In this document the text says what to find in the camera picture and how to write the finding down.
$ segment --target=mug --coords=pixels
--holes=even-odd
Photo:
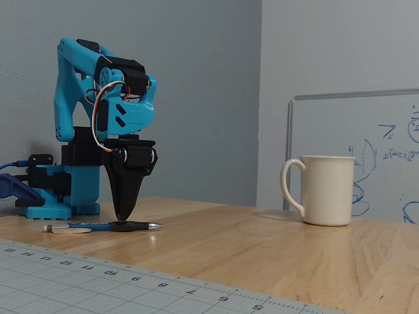
[[[301,219],[319,226],[345,226],[351,221],[355,157],[300,156],[281,168],[281,190]],[[287,172],[301,170],[301,203],[290,195]]]

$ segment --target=blue object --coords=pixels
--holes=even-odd
[[[96,203],[99,198],[99,170],[98,166],[52,166],[37,165],[46,168],[47,175],[55,172],[71,174],[71,195],[64,196],[62,203],[52,190],[34,189],[45,199],[43,206],[29,206],[21,208],[20,214],[28,219],[69,220],[72,215],[98,215],[100,205]]]
[[[60,142],[72,142],[74,139],[73,112],[78,102],[83,105],[89,119],[92,119],[94,106],[87,102],[85,95],[88,90],[95,88],[93,78],[99,59],[102,60],[104,56],[115,57],[103,46],[99,45],[99,49],[89,46],[92,48],[90,49],[87,46],[69,38],[63,38],[57,46],[59,74],[54,95],[54,118],[56,138]],[[124,73],[121,70],[108,67],[103,67],[99,74],[96,73],[96,80],[99,81],[100,87],[110,82],[125,81]],[[156,80],[154,77],[148,76],[148,78],[148,88],[138,102],[122,100],[122,84],[115,85],[102,95],[101,100],[107,102],[107,112],[103,107],[100,108],[100,114],[105,118],[101,119],[101,130],[104,131],[99,131],[96,128],[99,141],[103,142],[109,135],[127,135],[141,131],[151,123],[154,117],[153,98]],[[90,101],[95,100],[95,96],[93,91],[87,95]],[[24,167],[27,166],[27,161],[7,166]],[[99,198],[99,166],[37,165],[36,168],[38,167],[45,168],[48,176],[54,176],[55,173],[69,173],[71,175],[71,193],[68,196],[58,196],[53,193],[53,190],[32,189],[26,186],[44,199],[45,203],[42,206],[21,208],[21,215],[28,219],[68,220],[72,215],[97,215],[100,213],[100,205],[96,203]]]
[[[101,56],[114,55],[103,46],[100,46],[101,53],[97,53],[70,38],[63,38],[57,49],[59,74],[54,96],[56,138],[60,142],[70,142],[74,136],[73,112],[77,102],[82,103],[87,115],[90,119],[92,118],[93,106],[85,100],[84,95],[88,89],[94,87],[93,76],[98,59]],[[122,72],[118,69],[105,67],[101,70],[100,85],[105,86],[123,78]],[[109,92],[104,93],[102,99],[107,100],[109,104],[108,119],[107,130],[98,132],[100,140],[107,138],[108,135],[134,133],[151,123],[154,117],[153,98],[156,91],[156,79],[149,77],[149,80],[149,89],[139,102],[121,100],[122,85],[116,85]],[[124,126],[117,122],[119,119],[124,122]]]
[[[69,228],[89,228],[92,231],[111,231],[111,225],[107,224],[68,224]]]
[[[9,164],[4,164],[0,166],[0,170],[5,169],[6,167],[27,167],[26,160],[18,160],[17,162],[11,162]]]
[[[12,167],[12,166],[13,166],[13,164],[12,164],[12,163],[10,163],[10,164],[5,164],[5,165],[1,165],[1,166],[0,166],[0,170],[5,169],[6,167]]]
[[[0,198],[16,196],[21,201],[39,201],[41,195],[18,179],[4,173],[0,175]]]

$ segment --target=pen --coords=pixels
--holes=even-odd
[[[145,231],[145,230],[156,230],[163,227],[161,224],[153,222],[108,222],[105,224],[85,224],[85,223],[74,223],[74,224],[49,224],[44,226],[45,232],[57,232],[60,230],[68,229],[87,229],[84,232],[90,231],[114,231],[114,232],[131,232],[131,231]]]

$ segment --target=cable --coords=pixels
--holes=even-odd
[[[6,167],[27,167],[27,160],[18,160],[17,162],[11,162],[0,166],[0,170]]]
[[[91,101],[91,100],[89,99],[89,97],[88,97],[88,94],[89,94],[90,92],[95,92],[95,96],[96,96],[96,95],[99,93],[99,90],[97,90],[97,89],[95,89],[95,88],[89,88],[89,89],[86,91],[86,93],[84,93],[84,98],[85,98],[85,100],[86,100],[89,104],[94,105],[94,101]]]
[[[4,165],[0,166],[0,170],[5,169],[6,167],[12,167],[12,166],[13,166],[13,163],[4,164]]]
[[[110,82],[108,85],[105,85],[99,92],[99,94],[96,96],[96,100],[94,102],[94,106],[93,106],[93,113],[92,113],[92,134],[93,134],[93,138],[96,142],[96,144],[102,148],[105,152],[113,152],[113,149],[104,147],[101,143],[99,143],[98,141],[98,136],[96,135],[96,115],[98,114],[98,110],[99,110],[99,104],[100,104],[100,99],[102,98],[102,95],[104,93],[106,93],[106,91],[108,89],[110,89],[111,87],[114,87],[115,85],[118,84],[123,84],[126,85],[126,83],[122,80],[116,80],[114,82]]]

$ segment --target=cutting mat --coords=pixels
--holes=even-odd
[[[343,312],[0,239],[0,313]]]

